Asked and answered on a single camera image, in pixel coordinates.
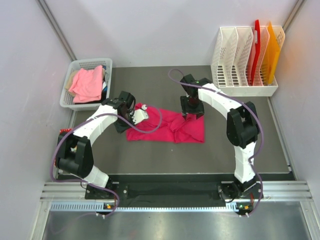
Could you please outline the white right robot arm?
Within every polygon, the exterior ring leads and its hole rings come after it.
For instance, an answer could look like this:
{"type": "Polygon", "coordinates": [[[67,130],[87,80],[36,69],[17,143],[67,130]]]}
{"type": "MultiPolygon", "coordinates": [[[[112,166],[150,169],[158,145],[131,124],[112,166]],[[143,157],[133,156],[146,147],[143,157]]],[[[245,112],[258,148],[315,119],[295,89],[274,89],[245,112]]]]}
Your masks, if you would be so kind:
{"type": "Polygon", "coordinates": [[[204,103],[207,103],[226,119],[226,136],[235,153],[234,181],[231,184],[234,193],[231,196],[245,198],[257,181],[253,155],[260,129],[255,105],[250,101],[240,103],[227,96],[207,78],[196,80],[188,74],[179,83],[186,92],[186,96],[180,97],[184,118],[191,114],[202,117],[204,103]]]}

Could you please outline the magenta t shirt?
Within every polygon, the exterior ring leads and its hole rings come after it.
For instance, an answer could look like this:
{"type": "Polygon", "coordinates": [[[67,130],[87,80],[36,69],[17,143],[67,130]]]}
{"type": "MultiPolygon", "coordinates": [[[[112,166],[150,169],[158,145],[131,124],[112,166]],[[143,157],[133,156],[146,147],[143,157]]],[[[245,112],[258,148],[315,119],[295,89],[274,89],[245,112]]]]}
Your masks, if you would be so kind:
{"type": "Polygon", "coordinates": [[[196,119],[194,114],[188,114],[184,119],[179,112],[163,108],[147,107],[149,119],[144,120],[136,127],[146,133],[133,128],[126,131],[126,140],[147,142],[170,142],[175,144],[205,142],[205,118],[196,119]]]}

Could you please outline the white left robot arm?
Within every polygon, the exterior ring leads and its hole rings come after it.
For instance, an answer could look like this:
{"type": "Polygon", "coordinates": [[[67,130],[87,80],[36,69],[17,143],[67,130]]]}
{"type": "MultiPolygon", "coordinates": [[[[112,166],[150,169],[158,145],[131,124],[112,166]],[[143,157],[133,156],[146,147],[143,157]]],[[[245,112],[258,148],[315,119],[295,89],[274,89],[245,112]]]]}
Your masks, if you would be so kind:
{"type": "Polygon", "coordinates": [[[72,132],[61,144],[55,157],[55,166],[96,186],[102,198],[109,198],[114,191],[110,177],[94,165],[92,145],[110,125],[121,134],[133,125],[135,97],[121,91],[119,97],[104,100],[91,121],[72,132]]]}

